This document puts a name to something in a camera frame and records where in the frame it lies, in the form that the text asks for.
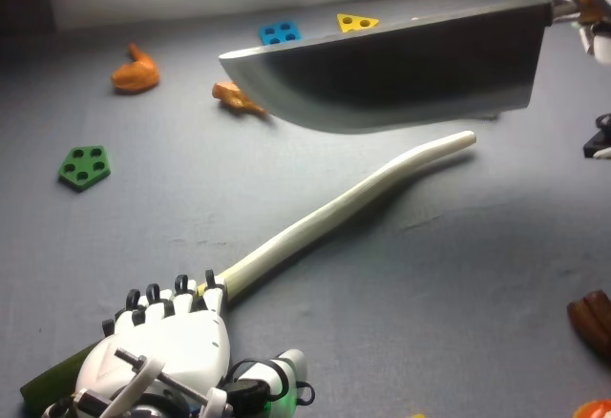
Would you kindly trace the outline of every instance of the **blue block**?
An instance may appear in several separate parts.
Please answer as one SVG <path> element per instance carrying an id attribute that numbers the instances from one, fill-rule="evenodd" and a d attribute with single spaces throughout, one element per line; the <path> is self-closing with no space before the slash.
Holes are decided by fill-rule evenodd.
<path id="1" fill-rule="evenodd" d="M 297 24 L 290 21 L 265 25 L 259 30 L 259 36 L 265 46 L 302 39 L 299 30 L 297 30 Z"/>

